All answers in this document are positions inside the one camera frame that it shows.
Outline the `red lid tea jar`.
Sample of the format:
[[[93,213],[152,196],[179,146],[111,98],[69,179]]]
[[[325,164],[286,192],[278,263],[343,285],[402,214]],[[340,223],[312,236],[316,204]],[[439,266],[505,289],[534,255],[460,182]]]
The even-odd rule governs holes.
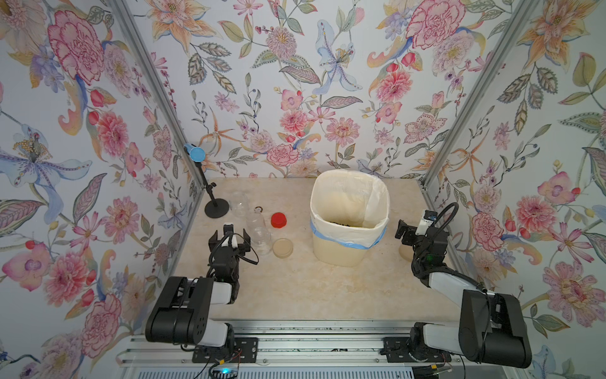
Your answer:
[[[246,216],[247,233],[251,238],[252,248],[261,256],[271,253],[272,237],[261,213],[249,213]]]

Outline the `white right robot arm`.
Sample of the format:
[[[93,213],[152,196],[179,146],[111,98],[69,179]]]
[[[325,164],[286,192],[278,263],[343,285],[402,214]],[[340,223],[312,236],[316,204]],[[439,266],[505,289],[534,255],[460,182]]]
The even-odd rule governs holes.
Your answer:
[[[456,327],[416,323],[404,350],[417,362],[462,355],[478,364],[525,369],[531,364],[532,352],[519,300],[488,290],[444,261],[449,237],[446,227],[458,210],[453,202],[441,213],[426,211],[418,226],[399,221],[395,236],[413,250],[414,276],[460,309]]]

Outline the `red jar lid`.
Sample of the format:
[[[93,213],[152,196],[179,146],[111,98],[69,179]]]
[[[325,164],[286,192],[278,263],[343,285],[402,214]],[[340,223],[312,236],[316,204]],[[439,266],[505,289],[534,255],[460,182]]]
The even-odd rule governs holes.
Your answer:
[[[276,229],[281,229],[287,225],[287,217],[284,213],[274,213],[271,215],[271,225]]]

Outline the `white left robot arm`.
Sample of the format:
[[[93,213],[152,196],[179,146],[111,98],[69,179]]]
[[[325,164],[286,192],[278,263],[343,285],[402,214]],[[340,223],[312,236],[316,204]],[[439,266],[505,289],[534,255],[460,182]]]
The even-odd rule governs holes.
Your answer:
[[[228,347],[233,328],[210,318],[212,306],[230,305],[238,298],[240,263],[258,265],[246,257],[253,250],[247,232],[238,234],[231,225],[208,241],[210,255],[205,276],[167,279],[145,325],[148,342],[197,347]]]

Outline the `beige lid tea jar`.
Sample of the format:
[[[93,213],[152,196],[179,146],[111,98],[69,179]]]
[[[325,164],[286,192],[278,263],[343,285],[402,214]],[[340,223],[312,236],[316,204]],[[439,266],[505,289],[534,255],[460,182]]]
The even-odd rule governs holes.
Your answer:
[[[238,218],[246,218],[249,214],[249,199],[247,195],[242,191],[235,191],[231,194],[230,210]]]

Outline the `cream trash bin with liner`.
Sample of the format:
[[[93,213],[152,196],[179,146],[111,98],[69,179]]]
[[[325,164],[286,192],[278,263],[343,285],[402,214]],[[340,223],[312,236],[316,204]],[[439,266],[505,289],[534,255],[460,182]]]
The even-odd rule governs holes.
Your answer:
[[[387,230],[390,195],[385,183],[359,171],[320,174],[310,197],[310,227],[316,258],[355,267]]]

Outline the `beige jar lid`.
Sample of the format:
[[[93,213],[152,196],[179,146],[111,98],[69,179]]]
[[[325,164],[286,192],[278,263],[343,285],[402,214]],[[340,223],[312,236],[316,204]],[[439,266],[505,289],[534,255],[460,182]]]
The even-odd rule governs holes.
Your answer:
[[[400,245],[399,256],[407,262],[412,262],[414,256],[413,248],[407,245]]]
[[[272,251],[276,257],[284,259],[293,254],[294,245],[288,238],[279,238],[273,243]]]

